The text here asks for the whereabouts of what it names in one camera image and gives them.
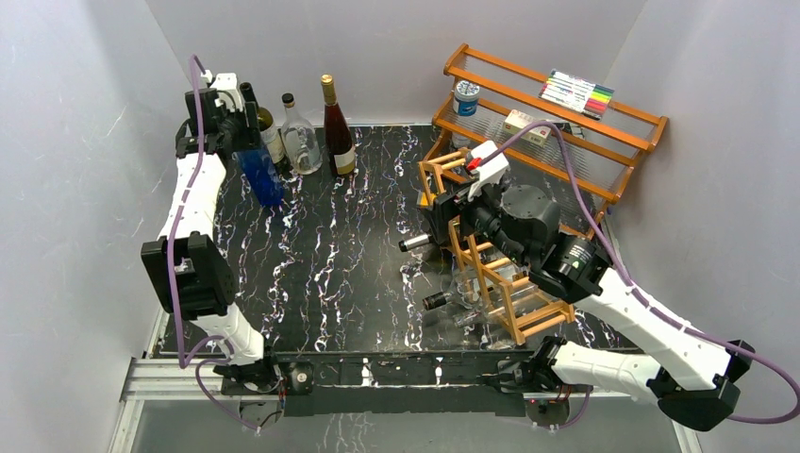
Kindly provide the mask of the green wine bottle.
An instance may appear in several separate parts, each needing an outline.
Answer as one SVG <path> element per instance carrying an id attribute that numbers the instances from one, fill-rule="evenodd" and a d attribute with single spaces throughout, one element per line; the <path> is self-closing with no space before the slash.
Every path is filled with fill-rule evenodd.
<path id="1" fill-rule="evenodd" d="M 240 90 L 245 101 L 256 103 L 256 107 L 258 108 L 258 127 L 261 139 L 266 147 L 273 166 L 280 174 L 284 173 L 289 167 L 290 162 L 272 113 L 260 105 L 256 98 L 253 87 L 249 82 L 241 83 Z"/>

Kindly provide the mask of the clear glass bottle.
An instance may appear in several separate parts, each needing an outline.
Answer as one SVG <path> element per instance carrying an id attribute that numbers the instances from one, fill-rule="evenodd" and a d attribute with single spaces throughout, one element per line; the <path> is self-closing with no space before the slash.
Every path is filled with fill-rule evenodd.
<path id="1" fill-rule="evenodd" d="M 300 175 L 313 174 L 322 166 L 322 155 L 315 130 L 310 121 L 296 108 L 292 93 L 285 92 L 281 100 L 286 115 L 281 135 L 290 164 Z"/>

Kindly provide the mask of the dark red wine bottle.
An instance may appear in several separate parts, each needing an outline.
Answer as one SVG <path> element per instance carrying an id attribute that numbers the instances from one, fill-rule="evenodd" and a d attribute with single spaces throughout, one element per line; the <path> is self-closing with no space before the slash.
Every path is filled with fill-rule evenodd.
<path id="1" fill-rule="evenodd" d="M 336 95 L 334 78 L 330 74 L 320 77 L 325 102 L 325 146 L 333 176 L 345 176 L 356 167 L 356 151 L 349 126 Z"/>

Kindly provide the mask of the clear bottle bottom rack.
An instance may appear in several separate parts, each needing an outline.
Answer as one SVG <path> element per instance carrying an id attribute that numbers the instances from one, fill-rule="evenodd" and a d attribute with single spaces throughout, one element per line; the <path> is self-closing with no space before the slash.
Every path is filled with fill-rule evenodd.
<path id="1" fill-rule="evenodd" d="M 512 325 L 505 309 L 482 310 L 471 308 L 461 310 L 452 316 L 456 327 L 467 327 L 476 324 L 498 325 L 512 331 Z"/>

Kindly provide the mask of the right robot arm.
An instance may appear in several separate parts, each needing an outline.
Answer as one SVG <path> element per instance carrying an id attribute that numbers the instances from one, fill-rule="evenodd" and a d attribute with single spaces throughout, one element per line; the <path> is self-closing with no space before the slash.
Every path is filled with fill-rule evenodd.
<path id="1" fill-rule="evenodd" d="M 715 428 L 735 410 L 737 381 L 750 369 L 751 346 L 741 340 L 712 344 L 668 324 L 664 308 L 641 302 L 639 290 L 623 282 L 604 249 L 560 230 L 558 204 L 540 189 L 490 184 L 470 196 L 462 186 L 437 196 L 422 215 L 434 243 L 443 243 L 449 223 L 458 220 L 464 234 L 482 236 L 525 268 L 537 289 L 605 320 L 639 348 L 618 354 L 548 337 L 529 361 L 500 374 L 500 387 L 600 387 L 654 404 L 698 431 Z"/>

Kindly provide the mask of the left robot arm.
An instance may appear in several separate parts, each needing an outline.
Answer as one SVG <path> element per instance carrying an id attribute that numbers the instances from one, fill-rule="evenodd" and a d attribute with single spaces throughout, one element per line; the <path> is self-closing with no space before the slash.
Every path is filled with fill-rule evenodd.
<path id="1" fill-rule="evenodd" d="M 219 345 L 225 362 L 216 374 L 259 393 L 275 391 L 283 379 L 264 336 L 234 301 L 232 270 L 213 241 L 214 220 L 228 163 L 261 144 L 258 101 L 251 85 L 234 89 L 242 104 L 220 88 L 186 92 L 189 118 L 175 135 L 177 179 L 167 220 L 141 258 L 163 310 L 177 330 L 189 322 Z"/>

